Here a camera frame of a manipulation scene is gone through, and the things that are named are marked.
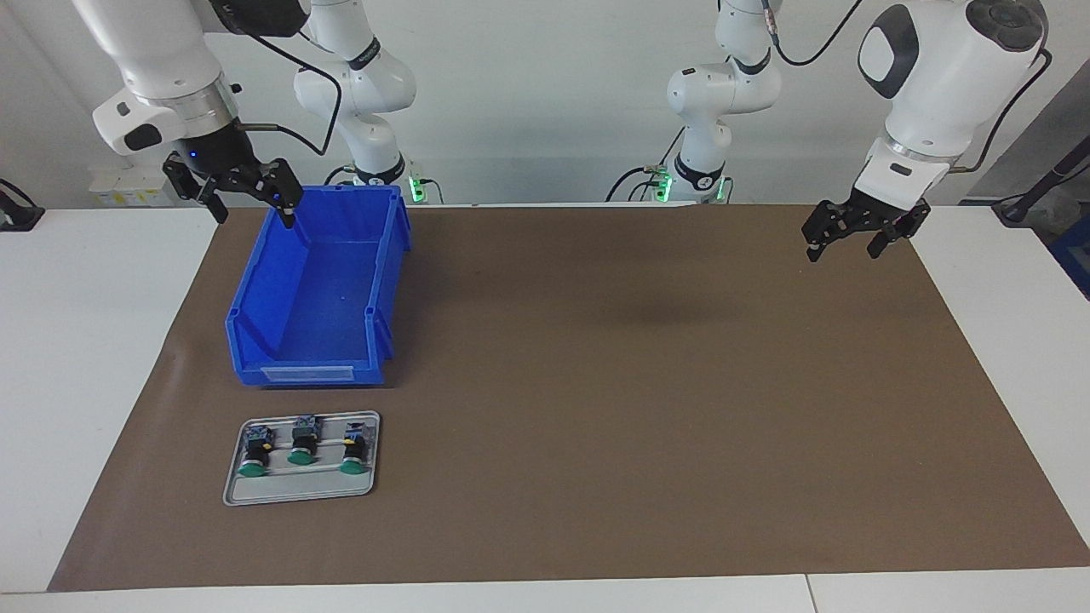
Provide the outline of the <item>black clamp mount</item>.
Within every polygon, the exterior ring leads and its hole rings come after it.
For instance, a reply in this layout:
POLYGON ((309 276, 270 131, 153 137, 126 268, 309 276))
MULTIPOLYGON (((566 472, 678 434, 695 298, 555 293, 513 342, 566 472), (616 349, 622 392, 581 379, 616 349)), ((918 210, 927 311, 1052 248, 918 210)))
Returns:
POLYGON ((44 213, 31 195, 0 177, 0 232, 31 232, 44 213))

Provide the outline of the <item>blue crate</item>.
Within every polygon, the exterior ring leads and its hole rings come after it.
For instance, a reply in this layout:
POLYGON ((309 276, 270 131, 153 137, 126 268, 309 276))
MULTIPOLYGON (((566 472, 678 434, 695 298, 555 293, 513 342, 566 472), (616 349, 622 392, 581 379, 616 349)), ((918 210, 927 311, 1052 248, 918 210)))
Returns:
POLYGON ((1090 301, 1090 213, 1047 245, 1071 283, 1090 301))

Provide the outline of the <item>brown table mat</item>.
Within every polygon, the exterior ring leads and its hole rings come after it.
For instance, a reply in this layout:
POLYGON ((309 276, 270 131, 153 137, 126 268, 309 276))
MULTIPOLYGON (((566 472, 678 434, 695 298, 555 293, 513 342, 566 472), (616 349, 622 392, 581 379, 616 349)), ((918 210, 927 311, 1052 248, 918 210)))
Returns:
POLYGON ((215 230, 52 591, 1090 566, 922 260, 806 207, 414 209, 377 388, 245 387, 215 230), (227 506, 250 419, 376 411, 366 496, 227 506))

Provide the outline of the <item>green push button switch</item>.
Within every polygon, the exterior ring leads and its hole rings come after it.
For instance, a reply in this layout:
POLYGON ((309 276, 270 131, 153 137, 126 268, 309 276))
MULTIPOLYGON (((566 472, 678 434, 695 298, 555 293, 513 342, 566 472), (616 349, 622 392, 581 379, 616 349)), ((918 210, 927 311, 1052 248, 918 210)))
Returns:
POLYGON ((296 466, 310 466, 317 459, 320 426, 316 414, 296 416, 291 428, 291 449, 287 461, 296 466))
POLYGON ((364 422, 350 422, 342 436, 343 455, 340 473, 362 476, 370 473, 370 426, 364 422))
POLYGON ((243 457, 237 473, 245 478, 257 478, 267 473, 270 453, 275 449, 275 433, 270 426, 257 424, 246 426, 242 435, 243 457))

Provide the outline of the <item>silver metal tray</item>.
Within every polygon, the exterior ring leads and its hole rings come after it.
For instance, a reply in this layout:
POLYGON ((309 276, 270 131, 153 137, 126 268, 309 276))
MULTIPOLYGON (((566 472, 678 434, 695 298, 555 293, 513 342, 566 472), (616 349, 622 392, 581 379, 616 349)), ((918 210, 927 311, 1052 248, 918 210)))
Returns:
POLYGON ((250 419, 238 430, 235 450, 223 486, 222 500, 227 506, 250 506, 289 501, 314 501, 366 496, 374 488, 377 473, 382 416, 376 411, 351 411, 342 414, 316 414, 320 426, 317 459, 310 466, 287 461, 291 449, 291 430, 296 416, 250 419), (370 473, 347 476, 340 473, 343 455, 342 436, 350 422, 364 422, 370 428, 370 473), (243 457, 242 435, 246 426, 270 426, 275 433, 275 449, 270 453, 267 473, 245 478, 237 473, 243 457))

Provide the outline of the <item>black stand pole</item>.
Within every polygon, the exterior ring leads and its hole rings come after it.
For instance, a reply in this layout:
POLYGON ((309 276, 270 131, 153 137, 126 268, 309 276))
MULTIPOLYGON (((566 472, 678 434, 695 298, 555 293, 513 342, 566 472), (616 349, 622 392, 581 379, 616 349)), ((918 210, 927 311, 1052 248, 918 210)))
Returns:
POLYGON ((1090 135, 1086 135, 1080 142, 1067 152, 1059 163, 1056 163, 1047 175, 1043 175, 1033 187, 1020 194, 1012 197, 1000 199, 992 205, 993 212, 998 217, 1001 224, 1005 226, 1021 226, 1029 211, 1036 203, 1047 195, 1055 187, 1062 187, 1066 182, 1078 178, 1082 172, 1090 170, 1090 135))

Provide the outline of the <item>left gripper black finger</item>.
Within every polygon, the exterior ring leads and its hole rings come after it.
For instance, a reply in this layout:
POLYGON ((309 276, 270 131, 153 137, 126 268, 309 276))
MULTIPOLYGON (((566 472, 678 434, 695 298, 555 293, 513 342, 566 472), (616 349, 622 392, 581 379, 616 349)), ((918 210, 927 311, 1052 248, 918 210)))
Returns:
POLYGON ((822 253, 833 242, 853 235, 857 229, 856 206, 845 203, 820 202, 802 225, 802 236, 807 243, 807 259, 820 260, 822 253))
POLYGON ((904 213, 894 221, 883 221, 879 232, 869 241, 867 252, 869 257, 879 259, 885 249, 899 239, 912 238, 921 228, 931 212, 927 199, 920 199, 911 211, 904 213))

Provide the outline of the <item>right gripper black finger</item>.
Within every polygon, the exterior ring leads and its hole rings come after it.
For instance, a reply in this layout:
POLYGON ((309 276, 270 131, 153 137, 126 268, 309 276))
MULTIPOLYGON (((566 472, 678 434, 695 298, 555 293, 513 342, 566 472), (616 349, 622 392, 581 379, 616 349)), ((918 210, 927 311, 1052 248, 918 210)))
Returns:
POLYGON ((214 179, 207 179, 203 185, 196 179, 186 163, 183 163, 180 155, 168 155, 164 159, 164 175, 174 187, 179 199, 186 199, 211 213, 213 218, 219 225, 226 223, 229 212, 219 197, 214 179))
POLYGON ((272 206, 284 229, 295 226, 303 187, 287 159, 249 164, 249 195, 272 206))

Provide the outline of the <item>blue plastic storage bin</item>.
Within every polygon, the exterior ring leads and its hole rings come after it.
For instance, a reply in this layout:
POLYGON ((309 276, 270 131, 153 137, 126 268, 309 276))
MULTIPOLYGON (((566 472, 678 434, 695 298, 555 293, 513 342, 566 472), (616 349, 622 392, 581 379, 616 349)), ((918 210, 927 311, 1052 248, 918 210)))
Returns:
POLYGON ((378 387, 411 224, 397 187, 307 187, 269 211, 225 326, 247 387, 378 387))

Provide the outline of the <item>white wall socket box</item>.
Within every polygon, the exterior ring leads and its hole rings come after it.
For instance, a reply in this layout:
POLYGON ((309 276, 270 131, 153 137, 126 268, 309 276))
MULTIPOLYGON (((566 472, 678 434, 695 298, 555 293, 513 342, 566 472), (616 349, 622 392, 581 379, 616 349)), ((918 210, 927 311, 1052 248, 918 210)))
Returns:
POLYGON ((164 172, 152 167, 93 169, 87 192, 101 207, 167 209, 179 205, 164 172))

